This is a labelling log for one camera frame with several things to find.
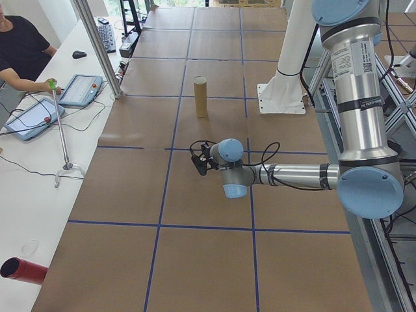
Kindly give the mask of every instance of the red tube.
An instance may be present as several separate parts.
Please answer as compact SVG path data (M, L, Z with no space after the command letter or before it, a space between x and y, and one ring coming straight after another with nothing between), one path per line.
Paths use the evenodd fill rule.
M18 281L41 285L48 268L19 258L10 258L0 268L0 275Z

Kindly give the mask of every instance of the computer mouse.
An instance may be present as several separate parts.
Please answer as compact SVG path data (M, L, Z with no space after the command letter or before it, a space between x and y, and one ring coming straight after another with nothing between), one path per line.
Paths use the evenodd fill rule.
M86 57L86 53L84 51L76 50L72 53L72 57L75 59L80 59L81 57Z

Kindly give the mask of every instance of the tripod base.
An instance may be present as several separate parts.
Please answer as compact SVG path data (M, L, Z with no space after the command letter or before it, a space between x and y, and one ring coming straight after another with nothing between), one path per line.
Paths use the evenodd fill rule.
M59 188L60 185L60 177L68 172L72 172L72 171L79 171L82 175L82 177L85 176L85 170L83 169L83 167L81 167L78 164L72 164L72 163L68 163L65 164L63 166L63 169L59 170L58 173L55 175L55 188Z

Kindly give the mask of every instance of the cardboard floor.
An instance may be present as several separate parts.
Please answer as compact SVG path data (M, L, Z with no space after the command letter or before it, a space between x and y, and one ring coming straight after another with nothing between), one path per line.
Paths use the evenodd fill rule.
M312 107L259 113L257 83L276 71L285 17L149 15L34 312L372 311L335 191L256 185L228 200L219 172L202 177L190 161L194 141L233 137L246 162L275 141L271 163L328 162ZM391 20L394 34L416 21ZM412 44L399 37L404 53ZM195 114L197 75L207 78L208 118Z

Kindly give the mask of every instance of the person's hand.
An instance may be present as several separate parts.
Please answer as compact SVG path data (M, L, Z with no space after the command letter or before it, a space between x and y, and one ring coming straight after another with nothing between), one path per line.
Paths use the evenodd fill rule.
M46 91L46 92L48 92L48 93L50 93L50 94L52 94L52 88L51 88L51 86L49 85L49 80L53 80L54 82L56 82L57 80L56 79L54 79L54 78L49 78L48 80L46 80L44 83L42 83L42 91ZM58 86L57 87L57 89L56 89L56 91L57 91L57 95L59 95L61 92L62 92L62 90L61 90L61 88L60 88L60 86Z

